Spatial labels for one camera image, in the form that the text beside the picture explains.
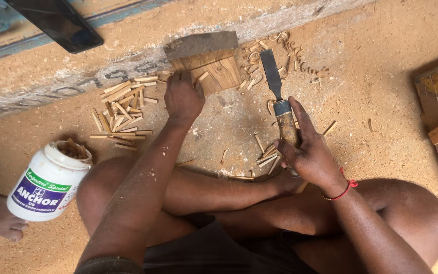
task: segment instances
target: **plastic jar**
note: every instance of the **plastic jar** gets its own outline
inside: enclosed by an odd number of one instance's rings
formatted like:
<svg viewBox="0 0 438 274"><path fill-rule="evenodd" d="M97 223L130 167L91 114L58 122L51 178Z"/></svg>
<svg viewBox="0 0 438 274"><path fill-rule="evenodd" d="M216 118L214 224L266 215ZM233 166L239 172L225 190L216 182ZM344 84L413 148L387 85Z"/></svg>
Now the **plastic jar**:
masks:
<svg viewBox="0 0 438 274"><path fill-rule="evenodd" d="M8 195L11 213L28 221L47 221L64 212L93 165L88 150L82 160L60 152L66 142L50 142L35 153Z"/></svg>

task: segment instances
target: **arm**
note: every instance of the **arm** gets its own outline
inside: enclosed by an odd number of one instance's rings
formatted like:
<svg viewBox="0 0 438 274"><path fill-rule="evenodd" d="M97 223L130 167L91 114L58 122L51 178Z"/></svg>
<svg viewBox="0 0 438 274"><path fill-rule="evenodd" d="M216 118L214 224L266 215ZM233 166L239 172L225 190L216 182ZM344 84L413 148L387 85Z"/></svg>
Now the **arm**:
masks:
<svg viewBox="0 0 438 274"><path fill-rule="evenodd" d="M296 149L284 140L275 140L287 161L306 181L317 185L324 196L338 197L348 182L333 161L325 139L318 134L301 104L289 102L299 122L302 145ZM389 227L364 199L351 188L332 201L337 219L368 273L432 273L422 258Z"/></svg>
<svg viewBox="0 0 438 274"><path fill-rule="evenodd" d="M79 265L105 256L122 256L143 265L147 236L161 209L180 147L204 103L202 88L194 89L190 72L175 72L168 78L168 121L109 201Z"/></svg>

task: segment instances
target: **wooden handle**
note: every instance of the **wooden handle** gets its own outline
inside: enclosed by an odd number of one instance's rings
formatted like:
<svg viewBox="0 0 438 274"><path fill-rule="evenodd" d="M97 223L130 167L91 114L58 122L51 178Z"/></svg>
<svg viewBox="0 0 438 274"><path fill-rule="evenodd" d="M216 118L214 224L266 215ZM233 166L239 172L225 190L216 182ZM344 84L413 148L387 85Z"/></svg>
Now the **wooden handle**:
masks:
<svg viewBox="0 0 438 274"><path fill-rule="evenodd" d="M283 113L277 116L278 127L280 128L280 137L288 141L294 147L300 147L300 137L298 136L297 128L295 127L294 117L290 112ZM300 177L292 165L287 161L292 177Z"/></svg>

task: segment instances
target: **hand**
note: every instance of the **hand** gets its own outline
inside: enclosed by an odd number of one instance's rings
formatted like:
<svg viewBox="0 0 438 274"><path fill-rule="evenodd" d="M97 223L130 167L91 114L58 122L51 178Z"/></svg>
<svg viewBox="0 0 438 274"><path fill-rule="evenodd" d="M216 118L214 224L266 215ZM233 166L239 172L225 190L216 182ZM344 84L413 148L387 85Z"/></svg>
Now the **hand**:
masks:
<svg viewBox="0 0 438 274"><path fill-rule="evenodd" d="M165 105L170 120L192 125L204 107L204 91L200 83L194 88L188 71L176 71L167 79Z"/></svg>
<svg viewBox="0 0 438 274"><path fill-rule="evenodd" d="M297 149L285 140L276 139L273 145L303 179L319 186L326 196L337 197L348 186L346 179L334 162L324 136L315 131L305 109L292 96L288 101L297 117L302 144Z"/></svg>

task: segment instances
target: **black phone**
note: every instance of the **black phone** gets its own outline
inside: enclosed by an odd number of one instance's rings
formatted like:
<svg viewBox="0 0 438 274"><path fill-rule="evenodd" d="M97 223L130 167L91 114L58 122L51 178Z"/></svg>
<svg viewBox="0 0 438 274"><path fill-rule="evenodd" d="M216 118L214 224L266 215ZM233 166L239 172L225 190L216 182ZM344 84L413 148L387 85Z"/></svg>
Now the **black phone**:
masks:
<svg viewBox="0 0 438 274"><path fill-rule="evenodd" d="M66 0L4 0L70 53L104 43Z"/></svg>

